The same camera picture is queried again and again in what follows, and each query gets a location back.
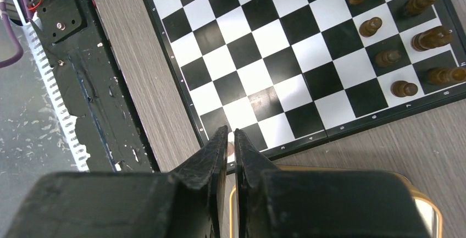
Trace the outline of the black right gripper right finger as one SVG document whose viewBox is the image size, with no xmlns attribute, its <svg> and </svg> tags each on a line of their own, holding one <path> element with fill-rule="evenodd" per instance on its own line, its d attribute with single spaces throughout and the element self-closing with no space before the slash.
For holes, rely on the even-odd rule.
<svg viewBox="0 0 466 238">
<path fill-rule="evenodd" d="M 239 237 L 429 237 L 394 173 L 283 170 L 235 130 Z"/>
</svg>

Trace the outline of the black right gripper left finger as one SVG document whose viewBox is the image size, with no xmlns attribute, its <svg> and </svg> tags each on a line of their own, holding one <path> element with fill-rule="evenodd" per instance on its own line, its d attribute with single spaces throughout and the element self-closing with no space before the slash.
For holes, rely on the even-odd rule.
<svg viewBox="0 0 466 238">
<path fill-rule="evenodd" d="M 228 128 L 167 173 L 52 173 L 22 202 L 6 237 L 219 237 Z"/>
</svg>

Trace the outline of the light wooden rook piece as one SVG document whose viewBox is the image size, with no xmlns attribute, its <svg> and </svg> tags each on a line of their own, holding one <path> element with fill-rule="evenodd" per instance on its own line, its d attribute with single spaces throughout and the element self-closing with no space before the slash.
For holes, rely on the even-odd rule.
<svg viewBox="0 0 466 238">
<path fill-rule="evenodd" d="M 227 154 L 228 154 L 228 158 L 235 158 L 235 146 L 233 142 L 228 142 Z"/>
</svg>

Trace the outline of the black white chess board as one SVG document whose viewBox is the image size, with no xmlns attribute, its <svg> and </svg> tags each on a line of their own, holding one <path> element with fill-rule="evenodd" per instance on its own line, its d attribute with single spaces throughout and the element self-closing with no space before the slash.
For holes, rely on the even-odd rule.
<svg viewBox="0 0 466 238">
<path fill-rule="evenodd" d="M 465 68 L 451 0 L 144 1 L 202 145 L 227 126 L 276 159 L 465 98 L 426 78 Z"/>
</svg>

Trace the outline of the gold tin box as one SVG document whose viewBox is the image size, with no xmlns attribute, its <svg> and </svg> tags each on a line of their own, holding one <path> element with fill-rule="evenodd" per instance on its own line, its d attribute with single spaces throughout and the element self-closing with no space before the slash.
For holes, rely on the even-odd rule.
<svg viewBox="0 0 466 238">
<path fill-rule="evenodd" d="M 230 237 L 442 237 L 436 204 L 403 175 L 281 166 L 246 223 L 229 197 Z"/>
</svg>

